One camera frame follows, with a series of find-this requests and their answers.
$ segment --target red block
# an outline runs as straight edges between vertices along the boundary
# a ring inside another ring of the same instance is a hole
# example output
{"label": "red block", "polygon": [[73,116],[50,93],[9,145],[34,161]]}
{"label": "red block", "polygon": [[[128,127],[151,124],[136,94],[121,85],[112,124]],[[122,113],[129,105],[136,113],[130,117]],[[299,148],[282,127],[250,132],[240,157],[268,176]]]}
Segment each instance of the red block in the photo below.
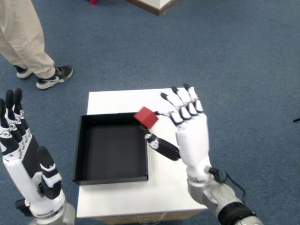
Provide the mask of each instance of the red block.
{"label": "red block", "polygon": [[158,121],[157,115],[146,107],[143,107],[134,117],[148,129]]}
{"label": "red block", "polygon": [[90,3],[96,5],[98,3],[98,0],[90,0]]}

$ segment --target person's leg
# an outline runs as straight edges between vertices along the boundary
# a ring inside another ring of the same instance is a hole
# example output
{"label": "person's leg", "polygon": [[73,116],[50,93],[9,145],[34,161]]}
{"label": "person's leg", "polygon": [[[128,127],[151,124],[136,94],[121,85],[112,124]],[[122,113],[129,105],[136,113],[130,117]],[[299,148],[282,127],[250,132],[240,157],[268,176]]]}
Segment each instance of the person's leg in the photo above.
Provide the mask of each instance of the person's leg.
{"label": "person's leg", "polygon": [[12,54],[4,42],[0,44],[0,52],[8,61],[29,68],[39,78],[54,75],[54,61],[45,53],[43,30],[31,0],[0,0],[0,29],[15,51]]}
{"label": "person's leg", "polygon": [[27,68],[25,63],[19,57],[19,55],[10,46],[5,39],[2,30],[0,29],[0,53],[17,69],[17,77],[24,79],[28,77],[32,72]]}

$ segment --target sneaker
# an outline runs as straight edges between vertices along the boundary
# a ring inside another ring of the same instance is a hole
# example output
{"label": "sneaker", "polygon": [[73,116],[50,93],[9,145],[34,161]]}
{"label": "sneaker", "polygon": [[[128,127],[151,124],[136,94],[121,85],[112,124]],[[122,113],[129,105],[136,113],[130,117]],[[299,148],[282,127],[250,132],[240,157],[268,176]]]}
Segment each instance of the sneaker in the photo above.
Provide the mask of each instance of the sneaker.
{"label": "sneaker", "polygon": [[25,79],[32,74],[32,72],[27,68],[23,69],[22,67],[19,66],[14,66],[17,69],[17,77],[21,79]]}
{"label": "sneaker", "polygon": [[39,89],[47,89],[50,88],[57,83],[63,83],[67,79],[69,79],[73,74],[73,69],[70,66],[57,67],[55,68],[55,74],[48,79],[37,79],[37,88]]}

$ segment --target person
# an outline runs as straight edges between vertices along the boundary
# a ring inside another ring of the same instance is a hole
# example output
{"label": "person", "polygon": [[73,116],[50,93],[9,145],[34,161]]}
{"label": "person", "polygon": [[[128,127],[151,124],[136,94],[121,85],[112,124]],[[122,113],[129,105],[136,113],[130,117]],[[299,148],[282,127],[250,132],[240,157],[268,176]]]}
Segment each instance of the person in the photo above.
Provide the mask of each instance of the person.
{"label": "person", "polygon": [[34,73],[36,86],[47,89],[73,74],[71,66],[54,67],[45,53],[41,23],[31,0],[0,0],[0,53],[24,79]]}

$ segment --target white shoe sole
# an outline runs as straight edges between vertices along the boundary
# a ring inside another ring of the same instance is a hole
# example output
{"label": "white shoe sole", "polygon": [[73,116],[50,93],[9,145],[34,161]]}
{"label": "white shoe sole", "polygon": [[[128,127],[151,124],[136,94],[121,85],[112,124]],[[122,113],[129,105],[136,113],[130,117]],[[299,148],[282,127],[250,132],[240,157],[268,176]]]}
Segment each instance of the white shoe sole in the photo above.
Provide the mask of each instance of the white shoe sole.
{"label": "white shoe sole", "polygon": [[64,83],[67,79],[69,79],[73,74],[73,70],[71,71],[71,73],[65,78],[65,79],[60,79],[58,81],[55,81],[55,82],[47,82],[45,84],[40,84],[39,82],[36,83],[36,86],[37,88],[39,89],[47,89],[47,88],[50,88],[54,85],[56,85],[57,83]]}
{"label": "white shoe sole", "polygon": [[29,77],[30,74],[32,74],[32,72],[29,69],[27,69],[27,71],[25,73],[18,73],[17,72],[17,77],[20,78],[20,79],[25,79],[25,78]]}

